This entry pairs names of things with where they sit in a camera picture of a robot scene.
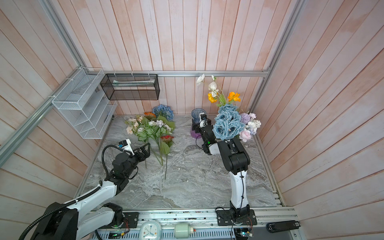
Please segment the black flat remote device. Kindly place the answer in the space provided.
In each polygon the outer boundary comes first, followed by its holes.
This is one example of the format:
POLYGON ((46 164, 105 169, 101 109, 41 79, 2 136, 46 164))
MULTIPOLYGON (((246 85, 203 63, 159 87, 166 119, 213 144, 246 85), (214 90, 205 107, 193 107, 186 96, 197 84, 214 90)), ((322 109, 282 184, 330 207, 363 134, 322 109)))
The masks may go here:
POLYGON ((269 233, 280 233, 285 231, 297 230, 300 228, 300 226, 300 222, 294 220, 266 224, 266 228, 269 233))

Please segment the blue hydrangea flower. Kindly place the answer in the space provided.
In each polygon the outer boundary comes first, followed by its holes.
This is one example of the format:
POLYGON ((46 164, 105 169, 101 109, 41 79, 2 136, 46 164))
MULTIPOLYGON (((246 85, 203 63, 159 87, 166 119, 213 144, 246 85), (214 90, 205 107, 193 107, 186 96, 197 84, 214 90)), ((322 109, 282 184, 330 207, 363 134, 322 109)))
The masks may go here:
POLYGON ((152 113, 157 117, 159 116, 164 117, 168 121, 173 121, 174 119, 174 112, 169 106, 158 105, 157 107, 153 108, 152 113))

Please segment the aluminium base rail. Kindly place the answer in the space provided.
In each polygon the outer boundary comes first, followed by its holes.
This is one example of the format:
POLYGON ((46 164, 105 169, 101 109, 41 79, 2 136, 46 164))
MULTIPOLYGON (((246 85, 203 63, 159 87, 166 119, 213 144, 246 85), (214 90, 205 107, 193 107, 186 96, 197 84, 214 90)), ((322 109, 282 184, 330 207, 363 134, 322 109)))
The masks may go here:
POLYGON ((293 208, 262 207, 251 209, 251 215, 244 217, 242 223, 233 223, 225 217, 223 209, 175 209, 175 210, 141 210, 124 211, 126 215, 135 215, 129 228, 99 229, 102 240, 138 240, 141 227, 150 221, 158 222, 162 227, 162 240, 175 239, 176 224, 188 224, 196 231, 190 235, 191 240, 234 239, 235 229, 250 229, 253 236, 266 230, 267 223, 298 220, 293 208))

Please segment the blue purple glass vase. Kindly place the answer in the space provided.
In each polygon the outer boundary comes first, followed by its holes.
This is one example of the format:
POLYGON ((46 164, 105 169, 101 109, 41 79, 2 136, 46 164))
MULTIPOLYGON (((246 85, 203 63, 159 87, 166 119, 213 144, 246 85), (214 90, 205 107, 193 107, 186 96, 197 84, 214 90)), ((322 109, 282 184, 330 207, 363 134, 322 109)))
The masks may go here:
POLYGON ((197 139, 200 134, 195 132, 195 128, 200 126, 201 121, 201 114, 207 114, 207 112, 201 108, 197 108, 192 110, 191 116, 192 116, 192 127, 191 127, 191 137, 197 139))

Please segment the white ranunculus flower stem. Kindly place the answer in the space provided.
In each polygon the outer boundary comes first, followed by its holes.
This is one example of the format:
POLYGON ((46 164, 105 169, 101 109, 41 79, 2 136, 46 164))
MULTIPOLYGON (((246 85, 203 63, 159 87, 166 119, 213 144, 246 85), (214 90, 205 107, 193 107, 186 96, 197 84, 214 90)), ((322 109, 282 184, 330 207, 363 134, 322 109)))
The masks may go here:
MULTIPOLYGON (((209 89, 208 98, 211 103, 215 103, 219 99, 220 90, 216 82, 217 78, 213 75, 211 75, 211 78, 212 78, 212 81, 208 84, 208 89, 209 89)), ((200 85, 200 84, 203 84, 204 82, 205 82, 205 74, 202 74, 197 78, 196 84, 200 85)))

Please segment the red rose flower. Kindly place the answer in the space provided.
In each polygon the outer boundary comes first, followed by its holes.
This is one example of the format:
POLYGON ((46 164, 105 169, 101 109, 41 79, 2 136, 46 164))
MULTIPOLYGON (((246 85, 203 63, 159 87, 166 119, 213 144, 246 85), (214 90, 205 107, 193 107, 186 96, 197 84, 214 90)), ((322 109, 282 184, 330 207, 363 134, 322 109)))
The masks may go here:
POLYGON ((162 157, 165 157, 165 179, 167 178, 167 169, 168 169, 168 155, 171 152, 171 147, 173 145, 174 137, 171 135, 162 136, 160 138, 160 151, 162 157))

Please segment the yellow poppy flower stem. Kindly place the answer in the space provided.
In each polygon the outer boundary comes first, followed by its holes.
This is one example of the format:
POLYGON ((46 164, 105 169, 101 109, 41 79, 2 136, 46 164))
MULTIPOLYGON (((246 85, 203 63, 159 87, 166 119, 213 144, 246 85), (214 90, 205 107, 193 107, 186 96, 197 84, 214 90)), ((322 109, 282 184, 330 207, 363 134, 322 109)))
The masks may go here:
POLYGON ((216 103, 218 107, 222 107, 228 104, 232 104, 234 102, 240 102, 240 94, 235 93, 235 92, 230 92, 228 96, 226 97, 222 93, 218 92, 209 92, 208 93, 208 99, 211 103, 216 103))

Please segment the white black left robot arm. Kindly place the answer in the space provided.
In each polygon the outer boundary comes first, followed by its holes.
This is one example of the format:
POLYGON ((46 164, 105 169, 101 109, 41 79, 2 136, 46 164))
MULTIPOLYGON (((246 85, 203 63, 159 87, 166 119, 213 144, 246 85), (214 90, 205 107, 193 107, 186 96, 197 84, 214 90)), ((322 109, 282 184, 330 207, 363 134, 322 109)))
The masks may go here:
POLYGON ((151 155, 151 145, 132 149, 129 140, 107 145, 120 151, 106 178, 87 193, 66 203, 53 203, 42 216, 33 221, 19 237, 25 239, 31 230, 33 240, 80 240, 105 226, 127 227, 122 207, 105 201, 118 195, 138 173, 138 164, 151 155))

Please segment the light blue rose bunch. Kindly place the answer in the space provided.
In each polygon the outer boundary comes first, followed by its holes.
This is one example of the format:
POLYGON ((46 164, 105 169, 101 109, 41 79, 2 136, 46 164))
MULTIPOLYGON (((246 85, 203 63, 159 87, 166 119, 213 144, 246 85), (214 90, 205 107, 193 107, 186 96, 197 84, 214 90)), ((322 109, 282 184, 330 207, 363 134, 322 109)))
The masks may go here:
POLYGON ((237 109, 238 107, 233 104, 219 108, 213 126, 213 133, 217 139, 223 141, 233 139, 245 129, 246 125, 241 122, 241 115, 237 109))

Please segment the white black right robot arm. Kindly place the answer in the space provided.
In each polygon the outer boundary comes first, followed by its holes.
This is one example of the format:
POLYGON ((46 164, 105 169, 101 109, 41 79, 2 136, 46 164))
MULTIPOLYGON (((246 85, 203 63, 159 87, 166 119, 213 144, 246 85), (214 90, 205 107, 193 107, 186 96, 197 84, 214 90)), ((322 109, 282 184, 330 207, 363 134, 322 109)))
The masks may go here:
POLYGON ((217 210, 218 225, 243 224, 251 222, 251 208, 246 193, 246 176, 250 157, 237 139, 216 141, 213 126, 193 122, 192 131, 203 140, 201 148, 208 155, 220 155, 231 179, 231 200, 229 210, 217 210))

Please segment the pastel mixed flower bouquet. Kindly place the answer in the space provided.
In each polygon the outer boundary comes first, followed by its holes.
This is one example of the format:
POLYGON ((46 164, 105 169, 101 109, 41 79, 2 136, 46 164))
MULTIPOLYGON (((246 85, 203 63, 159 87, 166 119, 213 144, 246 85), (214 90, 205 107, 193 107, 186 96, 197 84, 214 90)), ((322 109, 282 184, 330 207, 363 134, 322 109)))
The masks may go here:
POLYGON ((246 143, 257 133, 262 123, 257 119, 255 113, 241 113, 241 123, 245 124, 245 128, 240 132, 239 138, 246 143))

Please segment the white small-flower green bunch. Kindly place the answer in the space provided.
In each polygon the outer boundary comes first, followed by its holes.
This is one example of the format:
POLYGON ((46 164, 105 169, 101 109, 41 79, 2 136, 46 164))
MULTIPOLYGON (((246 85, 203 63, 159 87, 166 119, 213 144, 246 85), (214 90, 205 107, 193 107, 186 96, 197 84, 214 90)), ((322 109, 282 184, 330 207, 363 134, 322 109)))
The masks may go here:
POLYGON ((171 135, 175 129, 175 123, 168 121, 164 117, 156 117, 148 120, 145 116, 136 116, 125 120, 127 125, 127 133, 137 136, 138 140, 144 143, 149 143, 152 140, 158 151, 155 152, 155 158, 161 166, 165 165, 165 157, 162 157, 160 151, 160 138, 162 136, 171 135))

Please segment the black mesh wall basket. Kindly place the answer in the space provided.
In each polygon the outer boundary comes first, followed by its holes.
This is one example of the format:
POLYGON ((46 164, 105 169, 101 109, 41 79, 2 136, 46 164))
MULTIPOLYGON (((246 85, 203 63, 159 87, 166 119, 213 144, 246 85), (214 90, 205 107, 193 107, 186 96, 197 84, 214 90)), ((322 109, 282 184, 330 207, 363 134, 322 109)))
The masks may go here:
POLYGON ((155 74, 106 74, 101 87, 112 101, 156 101, 160 96, 155 74))

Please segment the orange gerbera flower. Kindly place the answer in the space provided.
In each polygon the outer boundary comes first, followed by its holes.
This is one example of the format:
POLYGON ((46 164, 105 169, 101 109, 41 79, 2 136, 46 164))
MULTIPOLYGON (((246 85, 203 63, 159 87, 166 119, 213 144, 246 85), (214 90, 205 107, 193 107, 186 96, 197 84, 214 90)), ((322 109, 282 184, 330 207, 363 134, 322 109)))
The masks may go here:
POLYGON ((144 113, 145 117, 148 119, 148 120, 151 120, 151 119, 155 119, 157 116, 155 114, 153 114, 152 112, 145 112, 144 113))

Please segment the pale green cylinder device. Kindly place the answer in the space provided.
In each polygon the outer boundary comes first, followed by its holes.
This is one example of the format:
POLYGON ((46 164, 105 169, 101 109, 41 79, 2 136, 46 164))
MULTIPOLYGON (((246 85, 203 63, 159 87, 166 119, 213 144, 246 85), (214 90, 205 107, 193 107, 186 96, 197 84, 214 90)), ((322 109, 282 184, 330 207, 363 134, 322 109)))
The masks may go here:
POLYGON ((178 223, 175 225, 174 236, 176 239, 187 239, 189 238, 196 230, 194 227, 190 226, 188 223, 178 223))

